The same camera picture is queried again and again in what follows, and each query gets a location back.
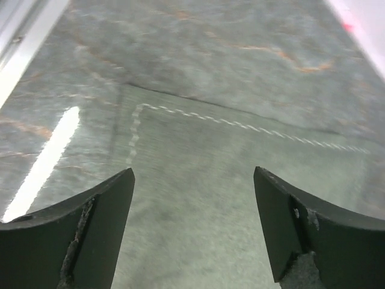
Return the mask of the grey cloth napkin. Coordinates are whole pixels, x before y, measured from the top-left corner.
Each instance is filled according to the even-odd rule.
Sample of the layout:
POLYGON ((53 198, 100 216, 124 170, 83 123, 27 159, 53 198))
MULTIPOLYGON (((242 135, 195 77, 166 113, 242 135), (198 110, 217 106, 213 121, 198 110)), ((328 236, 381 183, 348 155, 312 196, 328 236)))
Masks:
POLYGON ((276 288, 254 194, 264 167, 358 211, 381 148, 125 85, 117 158, 135 174, 114 288, 276 288))

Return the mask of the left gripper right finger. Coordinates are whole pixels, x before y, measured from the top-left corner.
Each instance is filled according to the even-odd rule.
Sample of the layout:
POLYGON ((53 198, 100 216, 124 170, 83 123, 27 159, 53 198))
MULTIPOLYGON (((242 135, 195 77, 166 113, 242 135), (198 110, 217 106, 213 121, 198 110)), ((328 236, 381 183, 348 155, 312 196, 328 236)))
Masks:
POLYGON ((384 288, 384 220, 331 204, 262 167, 253 179, 274 282, 310 254, 325 288, 384 288))

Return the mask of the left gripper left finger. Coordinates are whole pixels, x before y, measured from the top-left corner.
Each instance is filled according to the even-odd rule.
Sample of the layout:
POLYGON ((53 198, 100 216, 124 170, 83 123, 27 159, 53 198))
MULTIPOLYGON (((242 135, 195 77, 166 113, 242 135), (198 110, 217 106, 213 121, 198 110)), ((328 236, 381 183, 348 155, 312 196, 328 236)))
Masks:
POLYGON ((134 184, 128 168, 1 224, 1 288, 111 288, 134 184))

